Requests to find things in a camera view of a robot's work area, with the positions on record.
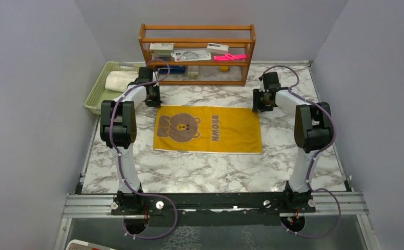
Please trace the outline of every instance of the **yellow item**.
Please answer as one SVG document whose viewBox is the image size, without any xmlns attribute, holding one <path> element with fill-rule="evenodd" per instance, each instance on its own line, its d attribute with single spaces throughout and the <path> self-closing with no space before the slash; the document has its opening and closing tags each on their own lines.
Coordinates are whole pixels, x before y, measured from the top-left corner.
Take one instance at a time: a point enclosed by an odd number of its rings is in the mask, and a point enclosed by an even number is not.
<svg viewBox="0 0 404 250">
<path fill-rule="evenodd" d="M 157 111 L 153 148 L 261 154 L 259 115 L 250 108 L 162 106 Z"/>
<path fill-rule="evenodd" d="M 229 66 L 220 66 L 220 71 L 221 72 L 228 72 L 229 71 Z"/>
</svg>

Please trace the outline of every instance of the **wooden frame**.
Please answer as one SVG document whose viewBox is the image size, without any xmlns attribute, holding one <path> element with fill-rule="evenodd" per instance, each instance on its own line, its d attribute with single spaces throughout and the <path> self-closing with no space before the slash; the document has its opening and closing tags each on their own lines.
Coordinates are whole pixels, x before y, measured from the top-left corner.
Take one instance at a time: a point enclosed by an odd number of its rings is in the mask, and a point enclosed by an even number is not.
<svg viewBox="0 0 404 250">
<path fill-rule="evenodd" d="M 189 38 L 189 37 L 146 37 L 147 30 L 225 30 L 225 31 L 249 31 L 249 38 Z M 161 84 L 168 85 L 245 85 L 248 77 L 249 66 L 251 64 L 252 54 L 255 47 L 255 29 L 254 25 L 249 26 L 211 26 L 211 25 L 145 25 L 142 24 L 139 32 L 139 44 L 142 49 L 143 59 L 145 63 L 151 61 L 152 55 L 149 52 L 149 43 L 174 43 L 174 48 L 206 48 L 208 43 L 226 44 L 230 48 L 243 48 L 244 53 L 247 55 L 245 60 L 240 61 L 184 61 L 174 62 L 167 61 L 170 65 L 182 66 L 238 66 L 241 71 L 240 81 L 162 81 Z M 163 66 L 160 61 L 150 63 L 151 67 Z"/>
</svg>

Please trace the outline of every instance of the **bear face print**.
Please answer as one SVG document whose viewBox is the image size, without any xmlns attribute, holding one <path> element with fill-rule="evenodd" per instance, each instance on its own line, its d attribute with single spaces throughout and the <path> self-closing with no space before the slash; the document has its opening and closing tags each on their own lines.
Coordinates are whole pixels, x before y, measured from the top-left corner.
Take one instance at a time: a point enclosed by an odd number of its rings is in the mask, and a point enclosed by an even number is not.
<svg viewBox="0 0 404 250">
<path fill-rule="evenodd" d="M 189 142 L 200 137 L 200 121 L 200 118 L 188 113 L 179 113 L 172 117 L 160 116 L 157 136 L 169 137 L 175 142 Z"/>
</svg>

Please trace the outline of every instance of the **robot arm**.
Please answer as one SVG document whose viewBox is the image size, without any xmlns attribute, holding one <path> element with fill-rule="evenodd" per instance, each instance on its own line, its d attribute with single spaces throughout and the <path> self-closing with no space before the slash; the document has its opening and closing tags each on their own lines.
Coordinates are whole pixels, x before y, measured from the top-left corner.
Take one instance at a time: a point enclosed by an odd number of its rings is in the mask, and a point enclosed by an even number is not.
<svg viewBox="0 0 404 250">
<path fill-rule="evenodd" d="M 263 80 L 262 89 L 253 90 L 252 109 L 263 112 L 272 111 L 274 107 L 281 107 L 295 114 L 294 139 L 298 146 L 297 159 L 286 189 L 306 193 L 309 191 L 306 181 L 308 172 L 313 176 L 321 153 L 316 156 L 315 160 L 313 160 L 313 156 L 331 141 L 332 125 L 329 118 L 317 107 L 296 98 L 290 94 L 287 87 L 281 87 L 277 72 L 266 73 L 261 80 Z M 318 104 L 330 113 L 328 103 Z"/>
<path fill-rule="evenodd" d="M 153 70 L 141 67 L 139 69 L 139 77 L 135 82 L 131 82 L 127 89 L 132 88 L 137 84 L 151 81 L 153 81 Z M 101 106 L 101 139 L 108 147 L 110 147 L 110 151 L 115 158 L 117 158 L 117 152 L 109 140 L 109 126 L 111 115 L 118 99 L 119 97 L 113 101 L 103 101 Z M 113 141 L 121 153 L 121 168 L 127 177 L 128 183 L 136 191 L 141 190 L 141 184 L 137 176 L 133 155 L 133 143 L 136 140 L 137 135 L 134 110 L 141 102 L 145 102 L 147 106 L 160 107 L 161 99 L 159 85 L 150 84 L 133 89 L 117 107 L 116 115 L 119 118 L 115 119 L 113 124 Z M 126 194 L 132 193 L 124 184 L 121 174 L 119 173 L 119 168 L 117 168 L 117 172 L 119 177 L 119 191 Z"/>
</svg>

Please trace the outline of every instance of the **lavender wall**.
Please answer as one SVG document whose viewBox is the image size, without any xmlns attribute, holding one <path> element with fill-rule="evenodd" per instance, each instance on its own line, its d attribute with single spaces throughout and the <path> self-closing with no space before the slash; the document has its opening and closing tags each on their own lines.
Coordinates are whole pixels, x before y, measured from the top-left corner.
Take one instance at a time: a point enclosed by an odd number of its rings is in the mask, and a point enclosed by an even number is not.
<svg viewBox="0 0 404 250">
<path fill-rule="evenodd" d="M 138 34 L 146 23 L 254 24 L 254 60 L 292 61 L 315 58 L 346 0 L 75 2 L 107 60 L 142 61 Z"/>
<path fill-rule="evenodd" d="M 53 249 L 105 64 L 72 1 L 0 1 L 0 249 Z"/>
<path fill-rule="evenodd" d="M 348 0 L 313 72 L 382 249 L 404 249 L 404 0 Z"/>
</svg>

